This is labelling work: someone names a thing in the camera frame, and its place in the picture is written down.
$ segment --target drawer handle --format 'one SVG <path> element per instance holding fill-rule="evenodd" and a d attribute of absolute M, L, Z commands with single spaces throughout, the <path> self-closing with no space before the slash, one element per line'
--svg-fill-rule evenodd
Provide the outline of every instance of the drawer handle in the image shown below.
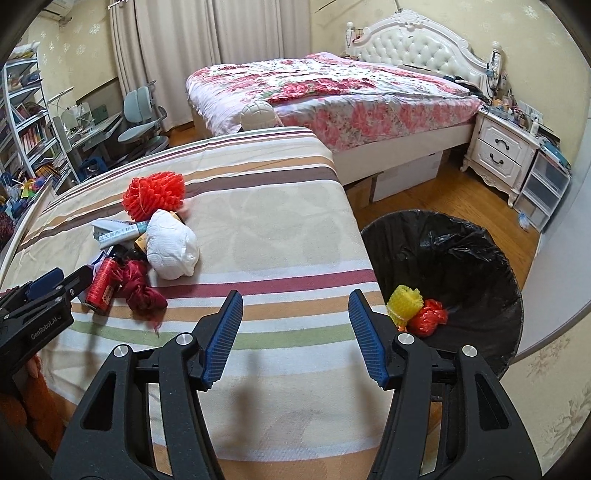
<path fill-rule="evenodd" d="M 494 156 L 492 153 L 491 153 L 491 160 L 492 160 L 494 163 L 496 163 L 497 165 L 503 165 L 503 163 L 505 163 L 505 162 L 503 162 L 502 160 L 496 161 L 496 160 L 495 160 L 495 156 Z"/>
<path fill-rule="evenodd" d="M 505 140 L 501 140 L 500 138 L 495 139 L 495 143 L 498 145 L 500 142 L 503 142 L 505 144 L 505 148 L 507 149 L 507 151 L 509 150 L 509 145 L 507 145 L 507 142 Z"/>

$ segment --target metal screw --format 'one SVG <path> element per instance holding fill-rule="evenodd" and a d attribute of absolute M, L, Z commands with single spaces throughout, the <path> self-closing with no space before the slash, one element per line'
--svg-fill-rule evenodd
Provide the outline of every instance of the metal screw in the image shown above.
<path fill-rule="evenodd" d="M 403 345 L 412 345 L 414 337 L 410 333 L 401 333 L 398 335 L 398 341 Z"/>
<path fill-rule="evenodd" d="M 476 356 L 478 354 L 478 350 L 472 345 L 464 345 L 462 347 L 462 352 L 466 356 Z"/>
<path fill-rule="evenodd" d="M 178 337 L 177 337 L 177 343 L 179 345 L 188 345 L 193 341 L 193 335 L 191 335 L 190 333 L 181 333 Z"/>
<path fill-rule="evenodd" d="M 113 355 L 115 356 L 125 356 L 129 353 L 129 347 L 127 345 L 119 345 L 115 347 L 115 350 L 113 350 Z"/>

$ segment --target white nightstand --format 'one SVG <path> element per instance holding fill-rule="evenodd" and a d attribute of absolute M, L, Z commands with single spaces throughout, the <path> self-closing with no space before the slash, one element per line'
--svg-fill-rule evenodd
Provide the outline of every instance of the white nightstand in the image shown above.
<path fill-rule="evenodd" d="M 539 140 L 529 132 L 479 110 L 460 170 L 472 168 L 488 186 L 509 195 L 507 203 L 513 207 L 539 147 Z"/>

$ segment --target air conditioner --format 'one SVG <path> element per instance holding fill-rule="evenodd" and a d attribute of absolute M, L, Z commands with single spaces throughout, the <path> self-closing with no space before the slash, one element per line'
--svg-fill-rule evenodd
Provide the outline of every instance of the air conditioner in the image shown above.
<path fill-rule="evenodd" d="M 67 14 L 72 10 L 73 6 L 74 0 L 53 0 L 53 2 L 41 10 L 39 14 L 51 18 L 52 20 L 59 21 L 62 18 L 67 17 Z"/>

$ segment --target bookshelf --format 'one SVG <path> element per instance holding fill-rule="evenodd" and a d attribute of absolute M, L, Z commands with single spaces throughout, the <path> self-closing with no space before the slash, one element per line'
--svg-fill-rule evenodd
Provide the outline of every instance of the bookshelf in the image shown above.
<path fill-rule="evenodd" d="M 52 174 L 57 192 L 68 178 L 75 183 L 80 180 L 56 135 L 43 93 L 43 78 L 24 87 L 18 83 L 37 68 L 37 56 L 9 60 L 2 68 L 0 171 L 26 178 Z"/>

